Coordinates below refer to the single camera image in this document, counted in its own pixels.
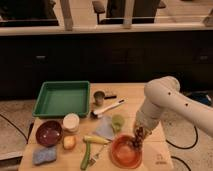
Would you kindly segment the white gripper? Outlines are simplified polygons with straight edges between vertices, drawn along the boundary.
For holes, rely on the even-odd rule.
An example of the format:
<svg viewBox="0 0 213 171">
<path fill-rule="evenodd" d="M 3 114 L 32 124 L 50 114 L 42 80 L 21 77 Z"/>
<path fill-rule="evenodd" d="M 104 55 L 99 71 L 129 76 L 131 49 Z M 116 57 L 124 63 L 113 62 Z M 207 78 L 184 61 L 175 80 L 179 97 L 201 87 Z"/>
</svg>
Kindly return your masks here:
<svg viewBox="0 0 213 171">
<path fill-rule="evenodd" d="M 142 128 L 142 138 L 146 139 L 152 131 L 158 126 L 162 108 L 150 101 L 144 101 L 136 112 L 133 130 Z"/>
</svg>

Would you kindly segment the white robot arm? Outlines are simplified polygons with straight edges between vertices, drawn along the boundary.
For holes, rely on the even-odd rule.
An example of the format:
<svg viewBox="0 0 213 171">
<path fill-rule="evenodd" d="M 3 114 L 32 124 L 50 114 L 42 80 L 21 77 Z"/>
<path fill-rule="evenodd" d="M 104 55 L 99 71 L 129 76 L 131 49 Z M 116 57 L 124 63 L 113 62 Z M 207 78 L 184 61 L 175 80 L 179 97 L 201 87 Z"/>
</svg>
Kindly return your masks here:
<svg viewBox="0 0 213 171">
<path fill-rule="evenodd" d="M 213 108 L 180 93 L 180 83 L 173 76 L 153 79 L 144 86 L 145 99 L 136 112 L 133 130 L 142 129 L 146 138 L 158 126 L 165 109 L 180 114 L 187 121 L 213 137 Z"/>
</svg>

